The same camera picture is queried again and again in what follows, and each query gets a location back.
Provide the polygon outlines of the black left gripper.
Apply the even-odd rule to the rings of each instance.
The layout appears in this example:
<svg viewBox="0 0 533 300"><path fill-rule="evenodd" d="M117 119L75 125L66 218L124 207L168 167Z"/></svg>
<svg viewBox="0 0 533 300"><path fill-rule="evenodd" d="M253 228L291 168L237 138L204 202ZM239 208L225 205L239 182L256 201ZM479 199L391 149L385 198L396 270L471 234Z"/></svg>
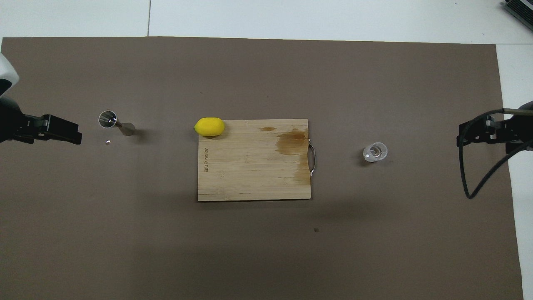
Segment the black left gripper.
<svg viewBox="0 0 533 300"><path fill-rule="evenodd" d="M38 140L53 139L74 145L82 144L82 133L77 123L50 114L41 117L25 115L9 97L0 99L0 142L15 140L33 144Z"/></svg>

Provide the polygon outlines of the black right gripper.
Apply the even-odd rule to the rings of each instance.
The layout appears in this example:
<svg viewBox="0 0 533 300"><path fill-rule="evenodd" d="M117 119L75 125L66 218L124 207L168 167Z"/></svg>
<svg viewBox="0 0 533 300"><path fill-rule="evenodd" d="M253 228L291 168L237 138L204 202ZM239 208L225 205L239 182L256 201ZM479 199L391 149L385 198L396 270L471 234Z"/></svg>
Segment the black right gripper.
<svg viewBox="0 0 533 300"><path fill-rule="evenodd" d="M512 115L512 118L496 121L491 115L484 116L476 120L466 128L470 123L464 122L458 126L457 147L460 142L463 145L469 144L497 144L498 139L505 144L505 152L521 152L519 149L524 146L525 149L532 148L525 144L533 136L533 111L532 110L498 110L500 114Z"/></svg>

